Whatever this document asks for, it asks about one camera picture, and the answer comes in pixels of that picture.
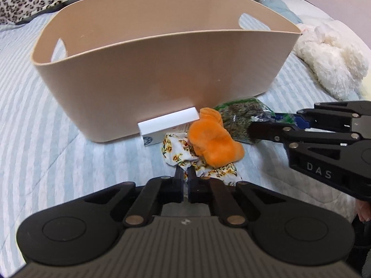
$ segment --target ribbed gray panel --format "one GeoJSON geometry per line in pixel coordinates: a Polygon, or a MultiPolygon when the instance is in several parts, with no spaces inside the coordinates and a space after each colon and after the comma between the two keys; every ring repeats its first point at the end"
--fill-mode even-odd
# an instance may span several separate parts
{"type": "Polygon", "coordinates": [[[343,262],[319,267],[285,264],[264,253],[242,229],[217,217],[156,217],[128,229],[95,261],[57,268],[29,264],[14,278],[356,278],[343,262]]]}

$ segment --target striped bedsheet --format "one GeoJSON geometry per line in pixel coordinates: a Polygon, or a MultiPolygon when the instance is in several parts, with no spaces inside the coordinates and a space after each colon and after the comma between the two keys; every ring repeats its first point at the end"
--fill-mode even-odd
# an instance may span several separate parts
{"type": "MultiPolygon", "coordinates": [[[[144,148],[138,136],[92,143],[69,120],[29,60],[52,16],[0,31],[0,273],[5,277],[24,264],[15,237],[19,224],[32,213],[123,181],[143,185],[152,177],[174,173],[164,163],[160,145],[144,148]]],[[[259,99],[278,112],[334,101],[293,54],[259,99]]],[[[352,198],[289,169],[281,144],[262,141],[245,149],[244,159],[236,163],[244,180],[349,220],[354,216],[352,198]]]]}

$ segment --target orange fabric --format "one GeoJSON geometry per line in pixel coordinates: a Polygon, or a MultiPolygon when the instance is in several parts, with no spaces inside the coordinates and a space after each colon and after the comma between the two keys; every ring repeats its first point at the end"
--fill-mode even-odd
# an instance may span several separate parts
{"type": "Polygon", "coordinates": [[[242,144],[232,139],[221,115],[212,108],[200,110],[200,119],[190,126],[188,139],[196,155],[214,168],[241,160],[245,154],[242,144]]]}

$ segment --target white fur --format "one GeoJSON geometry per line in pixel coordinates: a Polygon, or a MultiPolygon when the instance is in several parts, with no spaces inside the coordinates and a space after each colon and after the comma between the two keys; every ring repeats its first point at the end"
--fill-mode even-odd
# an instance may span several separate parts
{"type": "Polygon", "coordinates": [[[302,35],[294,46],[294,53],[310,66],[330,94],[346,99],[367,75],[368,60],[358,47],[327,24],[297,26],[302,35]]]}

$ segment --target white box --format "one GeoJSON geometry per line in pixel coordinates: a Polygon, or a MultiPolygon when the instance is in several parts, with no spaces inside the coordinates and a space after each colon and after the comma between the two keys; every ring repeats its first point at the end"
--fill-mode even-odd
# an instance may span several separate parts
{"type": "Polygon", "coordinates": [[[144,146],[161,143],[167,133],[183,133],[193,121],[200,119],[196,108],[167,114],[138,123],[140,135],[143,138],[144,146]]]}

